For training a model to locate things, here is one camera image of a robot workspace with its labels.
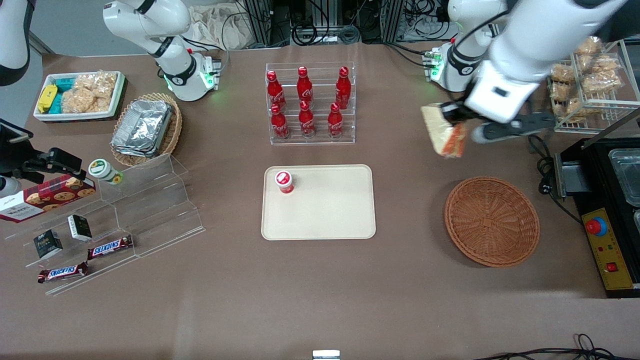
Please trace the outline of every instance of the brown table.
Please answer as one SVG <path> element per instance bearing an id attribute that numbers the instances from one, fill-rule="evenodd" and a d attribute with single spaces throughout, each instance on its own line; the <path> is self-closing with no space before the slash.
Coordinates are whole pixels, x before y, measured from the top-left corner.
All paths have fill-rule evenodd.
<path id="1" fill-rule="evenodd" d="M 272 147 L 265 63 L 340 60 L 357 66 L 356 144 Z M 44 62 L 45 74 L 120 70 L 130 81 L 126 102 L 167 92 L 150 56 Z M 460 160 L 433 152 L 420 106 L 444 99 L 418 67 L 381 45 L 233 52 L 218 91 L 180 102 L 185 126 L 174 155 L 191 171 L 188 193 L 206 232 L 58 297 L 46 297 L 21 270 L 21 243 L 3 243 L 2 358 L 306 359 L 337 348 L 344 359 L 462 360 L 573 347 L 576 332 L 639 357 L 638 300 L 604 299 L 583 230 L 538 193 L 538 158 L 524 139 L 469 143 Z M 112 158 L 113 122 L 31 119 L 28 128 L 38 149 Z M 557 135 L 550 146 L 559 151 L 576 139 Z M 376 235 L 263 239 L 265 169 L 338 163 L 372 168 Z M 450 241 L 445 198 L 472 176 L 501 177 L 534 204 L 541 238 L 524 264 L 485 268 Z"/>

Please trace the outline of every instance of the red bottle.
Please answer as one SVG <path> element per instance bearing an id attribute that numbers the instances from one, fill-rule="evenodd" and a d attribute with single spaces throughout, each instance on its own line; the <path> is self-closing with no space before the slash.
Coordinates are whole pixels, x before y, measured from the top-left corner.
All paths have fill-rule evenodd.
<path id="1" fill-rule="evenodd" d="M 287 126 L 287 119 L 280 113 L 280 105 L 271 105 L 271 127 L 279 139 L 288 139 L 291 135 Z"/>
<path id="2" fill-rule="evenodd" d="M 280 105 L 280 109 L 284 110 L 287 107 L 287 101 L 284 99 L 284 90 L 280 82 L 278 82 L 276 72 L 273 70 L 267 71 L 267 80 L 269 81 L 269 85 L 267 85 L 269 100 L 272 104 Z"/>
<path id="3" fill-rule="evenodd" d="M 314 114 L 309 110 L 309 102 L 306 100 L 300 101 L 300 129 L 302 130 L 302 136 L 306 139 L 311 139 L 316 135 L 316 126 L 314 125 Z"/>
<path id="4" fill-rule="evenodd" d="M 342 114 L 340 106 L 337 102 L 331 104 L 331 112 L 329 113 L 329 136 L 331 139 L 337 140 L 342 137 Z"/>
<path id="5" fill-rule="evenodd" d="M 309 103 L 309 108 L 314 108 L 314 87 L 311 80 L 307 77 L 307 68 L 301 66 L 298 68 L 298 97 L 300 101 L 304 100 Z"/>
<path id="6" fill-rule="evenodd" d="M 340 77 L 335 84 L 335 102 L 338 103 L 340 109 L 344 110 L 349 105 L 351 97 L 351 81 L 349 80 L 349 68 L 343 66 L 340 68 Z"/>

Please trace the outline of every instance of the round woven basket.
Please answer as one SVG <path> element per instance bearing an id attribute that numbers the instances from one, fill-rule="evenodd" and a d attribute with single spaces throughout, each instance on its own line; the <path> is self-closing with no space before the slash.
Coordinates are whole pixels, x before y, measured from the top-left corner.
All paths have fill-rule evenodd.
<path id="1" fill-rule="evenodd" d="M 162 144 L 160 145 L 160 154 L 171 154 L 175 149 L 175 146 L 178 144 L 178 138 L 180 137 L 180 132 L 182 131 L 182 115 L 180 114 L 180 108 L 178 108 L 178 104 L 176 104 L 175 100 L 173 100 L 170 96 L 158 93 L 142 95 L 136 100 L 162 100 L 167 104 L 173 106 L 171 119 L 169 120 L 169 125 L 167 126 L 166 132 L 164 133 Z M 122 118 L 124 117 L 124 114 L 127 112 L 127 110 L 131 107 L 131 104 L 133 104 L 133 101 L 130 102 L 129 105 L 127 105 L 127 107 L 121 112 L 120 117 L 118 117 L 118 122 L 116 123 L 116 126 L 113 130 L 113 134 L 118 131 L 118 127 L 120 127 L 120 124 L 122 123 Z M 145 161 L 151 159 L 145 158 L 143 156 L 120 154 L 119 152 L 115 151 L 113 146 L 111 147 L 111 152 L 119 163 L 130 167 L 142 164 Z"/>
<path id="2" fill-rule="evenodd" d="M 495 177 L 458 184 L 444 210 L 449 236 L 470 259 L 494 268 L 515 266 L 533 254 L 540 221 L 518 188 Z"/>

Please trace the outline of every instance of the clear acrylic shelf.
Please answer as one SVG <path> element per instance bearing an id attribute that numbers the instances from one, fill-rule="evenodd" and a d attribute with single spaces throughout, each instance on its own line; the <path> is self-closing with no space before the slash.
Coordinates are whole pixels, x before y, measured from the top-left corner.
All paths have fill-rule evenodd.
<path id="1" fill-rule="evenodd" d="M 124 170 L 123 181 L 117 186 L 96 181 L 97 192 L 87 197 L 87 201 L 79 200 L 30 219 L 35 222 L 6 222 L 18 230 L 6 239 L 22 241 L 25 268 L 33 273 L 34 286 L 44 288 L 48 295 L 58 295 L 205 231 L 198 209 L 186 193 L 184 177 L 187 173 L 173 156 L 159 156 Z M 87 219 L 93 235 L 91 241 L 71 237 L 67 223 L 71 214 Z M 51 258 L 39 259 L 33 238 L 49 229 L 58 233 L 63 250 Z M 87 276 L 45 284 L 36 282 L 41 270 L 80 264 L 86 261 L 87 249 L 129 234 L 133 247 L 89 260 Z"/>
<path id="2" fill-rule="evenodd" d="M 307 67 L 309 80 L 314 87 L 314 124 L 316 125 L 316 135 L 307 139 L 302 136 L 298 113 L 300 112 L 300 101 L 296 83 L 298 82 L 298 68 Z M 329 137 L 327 119 L 331 109 L 331 103 L 335 102 L 335 83 L 338 81 L 341 67 L 349 68 L 349 80 L 351 81 L 351 98 L 349 106 L 341 110 L 343 135 L 338 140 Z M 278 76 L 278 81 L 284 90 L 284 97 L 287 107 L 282 114 L 287 119 L 291 137 L 283 140 L 275 136 L 271 127 L 271 102 L 267 93 L 269 81 L 266 72 L 273 70 Z M 356 141 L 356 68 L 352 61 L 344 62 L 324 62 L 324 63 L 268 63 L 265 71 L 264 88 L 266 96 L 266 114 L 269 126 L 269 138 L 272 145 L 326 145 L 326 144 L 346 144 Z"/>

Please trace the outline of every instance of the snickers bar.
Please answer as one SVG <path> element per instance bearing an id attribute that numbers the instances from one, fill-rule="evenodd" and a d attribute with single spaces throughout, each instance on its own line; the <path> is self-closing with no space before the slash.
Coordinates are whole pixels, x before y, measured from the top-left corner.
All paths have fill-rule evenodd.
<path id="1" fill-rule="evenodd" d="M 49 282 L 53 280 L 69 279 L 72 277 L 86 276 L 89 274 L 89 266 L 84 263 L 68 266 L 66 268 L 59 268 L 55 270 L 42 270 L 38 275 L 38 282 Z"/>
<path id="2" fill-rule="evenodd" d="M 87 260 L 91 260 L 98 256 L 106 255 L 116 250 L 125 249 L 133 245 L 133 241 L 131 240 L 131 235 L 127 235 L 122 239 L 112 241 L 110 243 L 106 243 L 104 245 L 98 246 L 94 249 L 87 250 Z"/>

